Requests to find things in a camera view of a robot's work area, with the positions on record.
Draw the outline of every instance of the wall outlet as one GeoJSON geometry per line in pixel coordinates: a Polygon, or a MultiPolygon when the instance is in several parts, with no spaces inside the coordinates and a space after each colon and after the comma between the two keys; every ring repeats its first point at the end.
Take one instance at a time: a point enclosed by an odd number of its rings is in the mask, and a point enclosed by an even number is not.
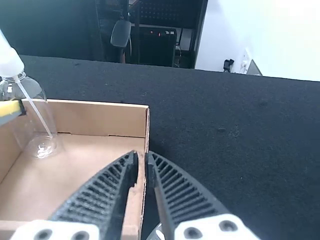
{"type": "Polygon", "coordinates": [[[240,74],[247,74],[251,61],[252,61],[252,55],[248,50],[248,48],[245,48],[242,54],[241,63],[240,63],[241,64],[240,71],[239,71],[240,74]]]}

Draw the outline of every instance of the plastic bottle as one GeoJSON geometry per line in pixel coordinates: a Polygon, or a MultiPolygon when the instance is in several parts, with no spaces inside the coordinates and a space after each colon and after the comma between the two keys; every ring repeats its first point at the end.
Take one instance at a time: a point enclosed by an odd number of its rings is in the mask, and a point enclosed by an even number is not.
{"type": "Polygon", "coordinates": [[[44,90],[24,68],[0,30],[0,101],[22,100],[26,115],[10,122],[12,131],[22,150],[44,158],[57,148],[57,129],[44,90]]]}

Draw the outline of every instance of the cardboard box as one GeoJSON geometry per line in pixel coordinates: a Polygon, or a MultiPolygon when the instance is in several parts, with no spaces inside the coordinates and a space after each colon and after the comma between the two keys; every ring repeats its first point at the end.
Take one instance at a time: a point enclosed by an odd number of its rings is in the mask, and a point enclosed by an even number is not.
{"type": "Polygon", "coordinates": [[[48,102],[64,147],[58,154],[30,158],[20,151],[9,124],[0,127],[0,240],[8,239],[25,222],[50,217],[89,178],[131,150],[139,156],[138,178],[129,190],[122,239],[139,239],[149,143],[148,106],[48,102]]]}

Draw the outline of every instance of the white bottle cap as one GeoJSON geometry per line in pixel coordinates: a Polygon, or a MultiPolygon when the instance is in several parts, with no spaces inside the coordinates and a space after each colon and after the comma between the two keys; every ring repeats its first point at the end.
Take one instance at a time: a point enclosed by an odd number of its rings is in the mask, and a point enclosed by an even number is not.
{"type": "Polygon", "coordinates": [[[25,65],[0,30],[0,77],[11,78],[23,72],[25,65]]]}

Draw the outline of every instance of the black table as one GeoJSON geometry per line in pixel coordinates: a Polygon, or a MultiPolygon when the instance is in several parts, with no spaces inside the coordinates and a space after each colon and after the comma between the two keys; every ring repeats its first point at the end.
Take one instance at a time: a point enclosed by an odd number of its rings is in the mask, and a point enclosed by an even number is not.
{"type": "MultiPolygon", "coordinates": [[[[150,106],[150,149],[263,240],[320,235],[320,83],[25,56],[50,99],[150,106]]],[[[158,221],[146,206],[144,235],[158,221]]]]}

